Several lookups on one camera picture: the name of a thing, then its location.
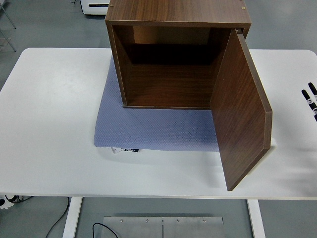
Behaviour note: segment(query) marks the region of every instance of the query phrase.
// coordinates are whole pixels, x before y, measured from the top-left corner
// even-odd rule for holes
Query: black cable
[[[110,230],[112,233],[114,233],[115,237],[118,238],[117,234],[116,234],[113,230],[111,230],[109,227],[107,227],[106,225],[101,224],[101,223],[99,223],[99,222],[96,222],[96,223],[93,224],[93,238],[95,238],[94,226],[97,225],[97,224],[98,224],[98,225],[101,225],[101,226],[103,226],[103,227],[108,228],[108,230]]]
[[[49,230],[49,232],[47,233],[46,237],[47,238],[49,236],[49,233],[52,231],[53,227],[63,218],[63,216],[66,214],[68,208],[69,208],[69,197],[67,197],[68,199],[68,203],[67,203],[67,207],[66,210],[64,211],[63,215],[57,220],[57,222],[54,223],[54,225],[51,227],[51,229]]]
[[[32,197],[34,197],[34,196],[30,196],[30,197],[28,197],[27,199],[25,199],[25,200],[21,200],[20,198],[19,198],[19,196],[14,196],[12,199],[9,199],[6,195],[5,195],[5,198],[10,202],[10,203],[21,203],[21,202],[25,202],[26,200],[29,200],[30,198],[32,198]]]

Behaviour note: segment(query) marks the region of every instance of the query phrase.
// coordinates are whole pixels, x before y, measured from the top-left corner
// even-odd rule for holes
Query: white appliance
[[[12,207],[14,203],[9,202],[5,195],[0,195],[0,209],[8,209]]]
[[[80,0],[85,15],[106,15],[110,0]]]

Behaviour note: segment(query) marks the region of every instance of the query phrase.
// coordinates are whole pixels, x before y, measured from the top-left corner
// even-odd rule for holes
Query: metal plate
[[[119,238],[162,238],[162,217],[104,217],[104,224]],[[115,238],[107,228],[102,238]]]
[[[104,217],[119,238],[225,238],[222,217]],[[114,237],[107,228],[102,238]]]
[[[222,217],[164,217],[164,238],[225,238]]]

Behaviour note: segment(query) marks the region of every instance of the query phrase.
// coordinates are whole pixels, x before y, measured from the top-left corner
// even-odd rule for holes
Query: black marker cap
[[[302,90],[302,94],[304,95],[304,97],[306,98],[306,100],[310,99],[310,96],[308,95],[308,93],[306,92],[305,89]]]
[[[311,89],[311,91],[313,92],[313,94],[317,95],[317,90],[316,90],[315,86],[313,85],[313,83],[309,83],[308,86]]]

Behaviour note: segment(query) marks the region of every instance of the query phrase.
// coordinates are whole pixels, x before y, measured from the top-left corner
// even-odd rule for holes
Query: gray floor
[[[249,48],[306,49],[317,53],[317,1],[245,2],[253,21],[247,37]],[[8,45],[0,53],[0,89],[26,48],[109,47],[104,16],[85,16],[79,0],[75,4],[69,0],[10,0],[4,7],[17,29],[12,27],[2,11],[0,28],[12,39],[17,52]],[[65,197],[34,197],[8,210],[0,210],[0,237],[44,237],[66,205]],[[260,201],[260,208],[267,238],[317,238],[316,201]],[[252,237],[243,200],[114,198],[84,199],[77,237],[92,237],[93,222],[102,222],[103,216],[150,213],[223,216],[227,221],[228,238]],[[64,224],[65,219],[50,237],[62,237]]]

